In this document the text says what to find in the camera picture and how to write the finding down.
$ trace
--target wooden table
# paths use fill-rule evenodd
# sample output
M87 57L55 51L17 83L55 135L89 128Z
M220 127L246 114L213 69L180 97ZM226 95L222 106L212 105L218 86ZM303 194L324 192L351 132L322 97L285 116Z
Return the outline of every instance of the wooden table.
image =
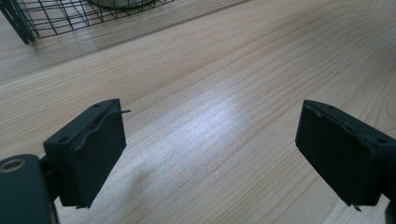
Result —
M43 156L96 102L132 110L91 209L56 201L62 223L385 223L386 198L347 207L294 137L303 99L396 137L396 1L252 0L56 63L0 28L0 159Z

